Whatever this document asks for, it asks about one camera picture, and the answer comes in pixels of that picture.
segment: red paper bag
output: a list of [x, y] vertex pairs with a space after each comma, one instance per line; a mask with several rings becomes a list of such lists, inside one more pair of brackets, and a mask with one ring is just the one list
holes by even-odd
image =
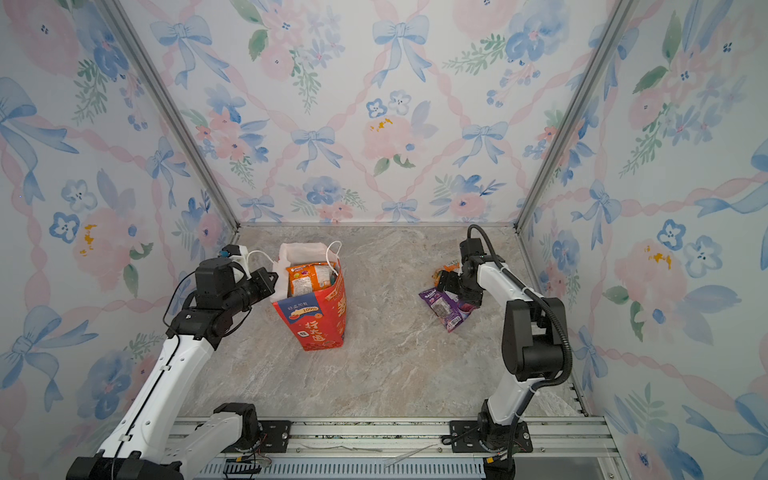
[[275, 294], [270, 300], [306, 351], [333, 349], [344, 344], [346, 293], [338, 255], [328, 252], [328, 260], [339, 274], [332, 286], [287, 297], [289, 279], [286, 268], [304, 263], [325, 263], [326, 250], [324, 243], [283, 243], [273, 266], [279, 277]]

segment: white bag handle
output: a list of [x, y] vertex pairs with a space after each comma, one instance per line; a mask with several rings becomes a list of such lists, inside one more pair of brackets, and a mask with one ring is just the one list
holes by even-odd
[[333, 270], [333, 272], [336, 274], [336, 276], [338, 276], [339, 272], [337, 272], [336, 269], [333, 268], [333, 265], [331, 265], [330, 260], [328, 260], [328, 252], [331, 250], [331, 247], [333, 246], [334, 243], [338, 243], [339, 244], [339, 248], [336, 250], [336, 258], [339, 258], [339, 252], [341, 251], [342, 243], [341, 243], [341, 240], [334, 240], [333, 242], [331, 242], [331, 244], [328, 246], [328, 248], [326, 248], [326, 263], [328, 263], [328, 266], [331, 267], [331, 270]]

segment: vent grille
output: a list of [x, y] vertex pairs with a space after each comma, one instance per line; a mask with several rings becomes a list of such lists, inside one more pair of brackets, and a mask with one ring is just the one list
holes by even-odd
[[[258, 478], [485, 478], [481, 459], [407, 458], [389, 467], [384, 466], [385, 462], [384, 458], [276, 459], [270, 467], [262, 469]], [[250, 474], [238, 475], [238, 472], [251, 467], [237, 463], [225, 464], [223, 458], [216, 458], [206, 465], [197, 478], [218, 480], [224, 473], [229, 478], [249, 478]]]

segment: floral wallpaper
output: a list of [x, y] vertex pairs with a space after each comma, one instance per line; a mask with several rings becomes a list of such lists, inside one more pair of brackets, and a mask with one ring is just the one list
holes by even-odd
[[123, 2], [231, 207], [267, 223], [513, 221], [613, 4]]
[[93, 3], [3, 0], [0, 25], [0, 477], [60, 478], [231, 231]]
[[524, 225], [633, 480], [768, 478], [766, 20], [640, 0]]

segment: purple snack package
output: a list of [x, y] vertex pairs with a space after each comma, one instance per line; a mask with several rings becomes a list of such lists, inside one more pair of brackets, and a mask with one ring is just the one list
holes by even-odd
[[456, 295], [441, 292], [434, 287], [424, 290], [419, 296], [435, 312], [449, 333], [461, 325], [474, 309], [467, 303], [459, 302]]

